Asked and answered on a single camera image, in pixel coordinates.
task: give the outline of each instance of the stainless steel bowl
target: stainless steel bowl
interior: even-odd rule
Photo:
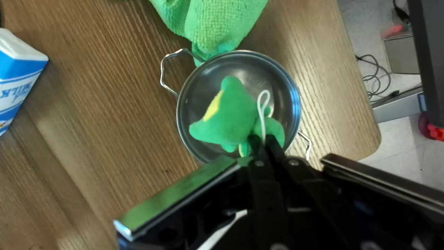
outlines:
[[[160,85],[177,96],[176,122],[178,135],[188,152],[202,163],[209,163],[220,154],[227,154],[219,146],[202,143],[188,134],[189,124],[198,121],[206,111],[210,100],[220,90],[220,82],[227,75],[237,77],[252,99],[267,89],[271,93],[271,117],[277,120],[285,132],[284,150],[289,146],[298,131],[300,120],[299,92],[288,74],[274,60],[248,50],[235,50],[213,57],[185,79],[177,95],[163,84],[163,61],[180,53],[189,52],[181,49],[164,56],[160,64]]]

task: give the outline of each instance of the green cloth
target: green cloth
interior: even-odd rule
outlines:
[[[151,0],[176,35],[202,60],[234,50],[259,18],[266,0]]]

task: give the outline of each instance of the wooden table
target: wooden table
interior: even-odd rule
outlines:
[[[0,249],[115,249],[112,218],[196,168],[158,63],[188,43],[138,0],[2,0],[4,25],[51,64],[0,139]],[[380,140],[334,0],[269,0],[241,45],[280,61],[312,163]],[[191,61],[173,64],[178,88]],[[292,145],[289,154],[300,152]]]

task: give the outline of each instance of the white carton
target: white carton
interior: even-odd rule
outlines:
[[[0,136],[44,70],[48,59],[0,28]]]

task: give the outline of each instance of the black cable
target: black cable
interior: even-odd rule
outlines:
[[[398,18],[403,22],[403,24],[410,24],[410,15],[399,9],[399,6],[396,4],[396,0],[392,0],[392,9],[393,9],[393,13],[398,15]]]
[[[384,67],[381,67],[378,64],[378,61],[375,60],[375,57],[371,56],[371,54],[363,54],[360,57],[355,56],[355,59],[357,61],[361,61],[361,63],[366,63],[366,64],[370,64],[370,65],[375,67],[373,75],[364,75],[363,77],[364,82],[371,81],[371,79],[375,79],[375,82],[377,82],[377,88],[374,89],[374,82],[373,82],[370,92],[367,92],[368,99],[371,99],[373,96],[381,96],[382,93],[385,93],[391,86],[391,75],[389,75],[389,72]],[[382,77],[386,77],[386,85],[385,85],[385,88],[382,90],[380,89],[381,88],[380,78],[382,78],[382,77],[377,77],[378,70],[381,70],[385,74]]]

